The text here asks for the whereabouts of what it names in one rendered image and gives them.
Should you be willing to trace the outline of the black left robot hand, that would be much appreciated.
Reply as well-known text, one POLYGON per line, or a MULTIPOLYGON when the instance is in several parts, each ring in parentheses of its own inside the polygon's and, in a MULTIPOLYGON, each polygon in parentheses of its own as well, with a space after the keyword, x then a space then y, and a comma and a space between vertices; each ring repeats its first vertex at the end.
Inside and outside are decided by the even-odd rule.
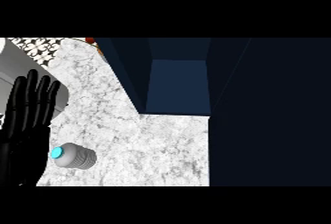
POLYGON ((12 87, 0 129, 0 187, 34 187, 46 171, 50 121, 60 87, 31 69, 12 87))

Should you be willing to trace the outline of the grey water bottle, cyan cap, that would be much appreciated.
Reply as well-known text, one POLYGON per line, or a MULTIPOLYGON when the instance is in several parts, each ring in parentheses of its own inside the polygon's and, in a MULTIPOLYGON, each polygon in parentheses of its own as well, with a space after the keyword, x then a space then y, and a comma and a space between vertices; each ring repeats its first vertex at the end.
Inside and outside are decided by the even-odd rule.
POLYGON ((54 164, 62 168, 88 169, 97 162, 96 152, 74 143, 63 143, 50 151, 54 164))

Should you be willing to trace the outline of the dark blue open cabinet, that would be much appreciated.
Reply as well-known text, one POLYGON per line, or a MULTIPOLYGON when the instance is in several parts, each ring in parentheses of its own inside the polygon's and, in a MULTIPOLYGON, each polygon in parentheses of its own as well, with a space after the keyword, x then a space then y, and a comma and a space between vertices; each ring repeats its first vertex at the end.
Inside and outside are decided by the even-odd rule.
POLYGON ((248 38, 97 38, 139 113, 210 116, 248 38))

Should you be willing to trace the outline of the dark blue cabinet door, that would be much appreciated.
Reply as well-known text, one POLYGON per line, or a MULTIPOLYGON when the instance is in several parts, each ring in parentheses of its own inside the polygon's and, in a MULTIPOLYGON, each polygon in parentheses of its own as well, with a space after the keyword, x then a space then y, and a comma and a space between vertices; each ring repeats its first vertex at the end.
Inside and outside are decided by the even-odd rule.
POLYGON ((252 38, 210 117, 211 186, 331 186, 331 38, 252 38))

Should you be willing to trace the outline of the grey sink basin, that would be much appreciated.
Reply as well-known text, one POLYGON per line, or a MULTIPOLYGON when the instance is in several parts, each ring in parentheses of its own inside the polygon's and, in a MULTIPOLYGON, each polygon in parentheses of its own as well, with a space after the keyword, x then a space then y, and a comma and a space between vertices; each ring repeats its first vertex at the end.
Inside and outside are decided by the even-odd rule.
POLYGON ((10 95, 12 86, 17 76, 26 76, 31 69, 38 72, 38 79, 44 75, 54 81, 54 76, 34 62, 23 51, 7 38, 0 38, 0 114, 6 112, 6 102, 10 95))

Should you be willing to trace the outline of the red and orange object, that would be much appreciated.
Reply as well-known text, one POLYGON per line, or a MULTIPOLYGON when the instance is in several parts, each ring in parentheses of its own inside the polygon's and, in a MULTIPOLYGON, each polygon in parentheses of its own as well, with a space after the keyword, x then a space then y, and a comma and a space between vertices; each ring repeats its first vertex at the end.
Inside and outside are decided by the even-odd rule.
POLYGON ((87 42, 91 46, 96 47, 99 55, 103 55, 103 52, 102 52, 100 49, 99 49, 99 45, 97 45, 97 43, 96 43, 96 40, 94 40, 93 38, 85 38, 85 42, 87 42))

